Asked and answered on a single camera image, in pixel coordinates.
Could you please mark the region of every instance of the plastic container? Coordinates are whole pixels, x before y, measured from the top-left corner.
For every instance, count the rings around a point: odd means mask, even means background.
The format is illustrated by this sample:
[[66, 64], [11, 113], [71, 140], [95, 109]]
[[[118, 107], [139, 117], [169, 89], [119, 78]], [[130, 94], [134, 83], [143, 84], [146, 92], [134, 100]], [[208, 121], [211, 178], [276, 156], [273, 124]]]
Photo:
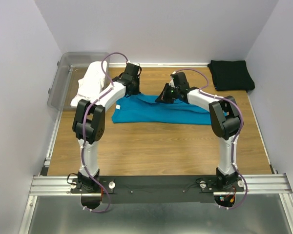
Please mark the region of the plastic container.
[[[77, 94], [76, 82], [84, 77], [90, 63], [102, 61], [108, 53], [106, 52], [68, 52], [62, 55], [58, 62], [52, 88], [49, 89], [48, 106], [58, 110], [74, 110], [70, 101]], [[106, 60], [108, 72], [109, 58]]]

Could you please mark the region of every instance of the metal frame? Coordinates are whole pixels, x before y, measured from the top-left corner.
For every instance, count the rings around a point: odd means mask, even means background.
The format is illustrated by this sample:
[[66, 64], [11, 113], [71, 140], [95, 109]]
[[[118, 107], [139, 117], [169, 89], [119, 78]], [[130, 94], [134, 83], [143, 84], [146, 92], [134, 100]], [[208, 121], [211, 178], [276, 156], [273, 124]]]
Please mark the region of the metal frame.
[[[291, 194], [288, 178], [283, 175], [245, 175], [248, 183], [249, 194]], [[66, 176], [35, 176], [29, 191], [30, 196], [66, 196], [81, 195], [71, 194], [70, 185], [66, 182]], [[216, 192], [214, 195], [225, 195], [226, 192]]]
[[[292, 189], [286, 174], [245, 175], [244, 177], [248, 183], [249, 194], [280, 194], [281, 202], [293, 233]], [[72, 194], [66, 179], [66, 176], [35, 176], [33, 178], [21, 223], [20, 234], [28, 233], [39, 196], [101, 196], [101, 194]]]

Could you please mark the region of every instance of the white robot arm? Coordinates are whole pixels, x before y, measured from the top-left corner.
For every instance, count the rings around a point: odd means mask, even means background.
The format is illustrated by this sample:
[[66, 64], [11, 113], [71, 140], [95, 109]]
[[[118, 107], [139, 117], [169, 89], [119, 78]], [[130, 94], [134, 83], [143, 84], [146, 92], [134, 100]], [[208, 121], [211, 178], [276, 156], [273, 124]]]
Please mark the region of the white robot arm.
[[[216, 99], [205, 96], [198, 92], [197, 89], [188, 93], [189, 104], [199, 106], [204, 110], [209, 111], [209, 104], [215, 102]], [[236, 147], [234, 148], [233, 162], [231, 161], [232, 140], [234, 136], [230, 136], [227, 140], [219, 137], [219, 164], [218, 170], [224, 175], [235, 173], [232, 163], [236, 164]]]

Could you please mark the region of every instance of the gray wall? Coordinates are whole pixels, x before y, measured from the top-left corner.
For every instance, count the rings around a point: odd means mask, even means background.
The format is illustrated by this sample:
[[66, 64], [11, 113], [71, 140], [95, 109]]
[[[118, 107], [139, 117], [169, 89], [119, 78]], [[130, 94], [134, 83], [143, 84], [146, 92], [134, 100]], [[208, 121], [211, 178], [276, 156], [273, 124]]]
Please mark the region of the gray wall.
[[18, 233], [54, 113], [47, 90], [61, 57], [34, 1], [0, 1], [0, 234]]
[[121, 51], [138, 62], [208, 62], [244, 59], [278, 0], [35, 2], [63, 53]]
[[280, 0], [247, 56], [251, 93], [273, 166], [293, 188], [293, 0]]

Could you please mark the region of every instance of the wooden surface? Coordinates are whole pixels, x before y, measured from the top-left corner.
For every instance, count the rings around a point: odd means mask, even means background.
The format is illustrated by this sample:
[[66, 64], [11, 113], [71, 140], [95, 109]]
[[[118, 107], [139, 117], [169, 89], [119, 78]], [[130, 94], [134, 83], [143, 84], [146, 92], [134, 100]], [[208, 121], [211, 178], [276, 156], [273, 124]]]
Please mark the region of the wooden surface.
[[[144, 68], [140, 90], [159, 95], [170, 81], [174, 68]], [[208, 68], [198, 68], [210, 80], [206, 92], [220, 96], [232, 95], [240, 107], [245, 124], [238, 141], [237, 163], [244, 174], [270, 174], [270, 167], [245, 91], [215, 91]], [[123, 68], [110, 68], [112, 77]], [[82, 78], [85, 70], [76, 71]], [[190, 86], [201, 87], [203, 77], [185, 72]], [[98, 161], [101, 175], [204, 175], [215, 174], [219, 161], [218, 138], [208, 125], [166, 123], [118, 123], [111, 120], [115, 110], [106, 113], [105, 133], [99, 143]], [[49, 176], [66, 176], [80, 166], [80, 148], [72, 132], [75, 113], [63, 112]]]

